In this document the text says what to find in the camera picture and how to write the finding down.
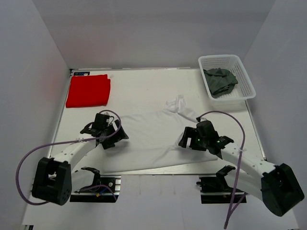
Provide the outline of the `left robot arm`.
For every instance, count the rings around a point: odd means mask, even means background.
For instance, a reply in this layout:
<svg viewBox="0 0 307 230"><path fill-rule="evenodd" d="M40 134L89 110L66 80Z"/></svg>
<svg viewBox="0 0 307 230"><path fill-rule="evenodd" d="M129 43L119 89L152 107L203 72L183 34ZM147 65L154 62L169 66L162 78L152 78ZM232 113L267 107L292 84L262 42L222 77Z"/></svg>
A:
<svg viewBox="0 0 307 230"><path fill-rule="evenodd" d="M97 113L94 121L86 124L75 140L66 142L66 149L51 158L39 160L32 196L62 206L74 192L95 193L104 188L113 195L114 191L101 183L98 169L88 166L75 169L75 166L98 146L106 150L128 138L116 113L110 110Z"/></svg>

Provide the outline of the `white t shirt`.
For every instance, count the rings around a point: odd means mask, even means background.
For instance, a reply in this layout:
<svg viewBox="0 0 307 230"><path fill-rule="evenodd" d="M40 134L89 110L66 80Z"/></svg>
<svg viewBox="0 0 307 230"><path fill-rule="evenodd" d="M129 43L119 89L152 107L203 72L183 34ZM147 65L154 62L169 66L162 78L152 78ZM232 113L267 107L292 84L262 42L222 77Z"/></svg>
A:
<svg viewBox="0 0 307 230"><path fill-rule="evenodd" d="M185 127L195 127L197 116L182 95L167 101L162 110L123 116L129 138L103 152L102 170L115 173L217 160L208 151L178 145Z"/></svg>

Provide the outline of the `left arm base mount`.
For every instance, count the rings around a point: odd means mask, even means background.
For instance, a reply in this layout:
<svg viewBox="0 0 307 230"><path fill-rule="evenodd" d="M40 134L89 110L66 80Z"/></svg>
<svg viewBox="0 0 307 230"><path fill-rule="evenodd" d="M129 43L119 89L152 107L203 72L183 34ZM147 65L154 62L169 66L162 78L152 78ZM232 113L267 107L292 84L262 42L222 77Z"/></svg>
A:
<svg viewBox="0 0 307 230"><path fill-rule="evenodd" d="M102 175L98 169L83 167L72 175L70 202L115 203L119 197L121 176Z"/></svg>

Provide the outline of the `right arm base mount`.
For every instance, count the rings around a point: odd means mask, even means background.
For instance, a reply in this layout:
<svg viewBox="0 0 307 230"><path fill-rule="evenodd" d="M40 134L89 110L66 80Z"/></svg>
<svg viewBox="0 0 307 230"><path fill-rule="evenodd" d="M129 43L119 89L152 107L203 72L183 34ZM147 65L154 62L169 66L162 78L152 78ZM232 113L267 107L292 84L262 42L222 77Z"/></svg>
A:
<svg viewBox="0 0 307 230"><path fill-rule="evenodd" d="M230 187L225 177L235 172L235 167L227 165L215 175L201 176L196 182L200 188L202 204L230 204L233 188Z"/></svg>

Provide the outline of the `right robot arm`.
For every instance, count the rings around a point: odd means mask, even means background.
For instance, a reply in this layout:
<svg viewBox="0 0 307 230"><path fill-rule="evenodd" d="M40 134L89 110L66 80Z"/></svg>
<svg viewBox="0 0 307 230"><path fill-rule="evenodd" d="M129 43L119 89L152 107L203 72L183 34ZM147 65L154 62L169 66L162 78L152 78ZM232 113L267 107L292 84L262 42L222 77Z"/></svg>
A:
<svg viewBox="0 0 307 230"><path fill-rule="evenodd" d="M210 121L196 127L185 127L179 146L192 150L207 150L230 165L220 169L214 177L202 177L197 182L203 193L237 190L261 200L273 214L281 217L301 202L305 195L287 164L276 165L248 152L240 153L239 146L227 136L219 136Z"/></svg>

